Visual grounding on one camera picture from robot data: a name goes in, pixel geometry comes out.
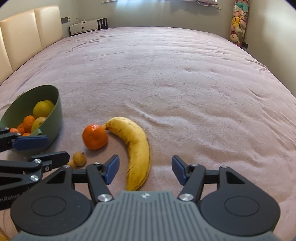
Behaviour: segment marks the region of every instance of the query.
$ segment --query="banana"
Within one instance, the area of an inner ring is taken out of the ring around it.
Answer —
[[[135,191],[144,184],[150,170],[149,144],[145,132],[132,120],[120,116],[108,120],[104,126],[128,146],[126,189]]]

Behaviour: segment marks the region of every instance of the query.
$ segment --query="black circular disc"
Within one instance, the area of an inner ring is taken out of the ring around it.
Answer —
[[[11,218],[18,231],[53,236],[82,225],[91,214],[90,200],[60,184],[46,184],[28,190],[11,206]]]
[[[255,185],[228,185],[208,194],[200,213],[214,228],[234,236],[256,236],[274,230],[280,216],[277,202]]]
[[[52,217],[64,211],[66,205],[65,200],[60,197],[47,196],[33,202],[32,210],[39,216]]]
[[[247,217],[258,212],[259,204],[249,197],[232,197],[225,202],[225,208],[233,215]]]

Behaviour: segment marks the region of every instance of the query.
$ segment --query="cream leather headboard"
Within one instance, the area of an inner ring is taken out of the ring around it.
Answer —
[[[46,6],[34,9],[42,49],[63,38],[59,6]]]
[[[0,84],[2,84],[12,73],[13,71],[7,56],[0,28]]]
[[[32,9],[0,21],[0,84],[37,53],[62,38],[58,5]]]
[[[4,19],[0,27],[13,71],[42,50],[34,10]]]

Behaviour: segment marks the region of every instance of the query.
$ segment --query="blue gripper pad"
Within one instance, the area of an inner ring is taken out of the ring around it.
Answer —
[[[119,170],[119,156],[113,155],[104,165],[106,166],[106,174],[103,179],[106,185],[109,185]]]
[[[47,136],[18,137],[12,147],[18,151],[46,148],[50,144]]]
[[[186,184],[189,178],[188,176],[186,176],[185,166],[187,166],[187,164],[184,161],[182,161],[182,159],[180,159],[178,156],[173,156],[172,170],[182,186]]]

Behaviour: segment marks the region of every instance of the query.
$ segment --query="plush toy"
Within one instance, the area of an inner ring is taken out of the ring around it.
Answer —
[[[242,40],[244,39],[244,35],[242,33],[237,33],[237,36],[239,40],[242,42]]]
[[[234,26],[234,27],[239,27],[239,24],[240,24],[240,18],[237,18],[237,17],[233,17],[232,21],[231,21],[231,24]]]
[[[237,11],[239,11],[239,10],[241,10],[241,9],[239,8],[239,6],[237,6],[237,5],[234,5],[234,6],[233,6],[233,12],[237,12]]]
[[[245,21],[243,21],[243,20],[240,20],[239,21],[239,24],[240,24],[240,26],[241,26],[241,28],[243,29],[243,30],[245,30],[246,29],[246,22]]]
[[[248,0],[237,0],[238,3],[243,3],[247,6],[249,6],[249,1]]]
[[[239,27],[234,28],[235,33],[243,33],[243,30],[241,30]]]
[[[240,43],[240,41],[239,41],[239,37],[238,37],[236,34],[232,34],[232,35],[230,35],[230,40],[231,40],[232,42],[238,42],[238,43]]]
[[[244,12],[248,12],[249,11],[249,7],[244,4],[244,3],[240,3],[240,2],[237,2],[236,5],[241,9],[243,10]]]
[[[242,19],[242,20],[245,20],[246,18],[246,13],[243,11],[243,10],[239,10],[238,12],[236,13],[239,13],[239,17]]]

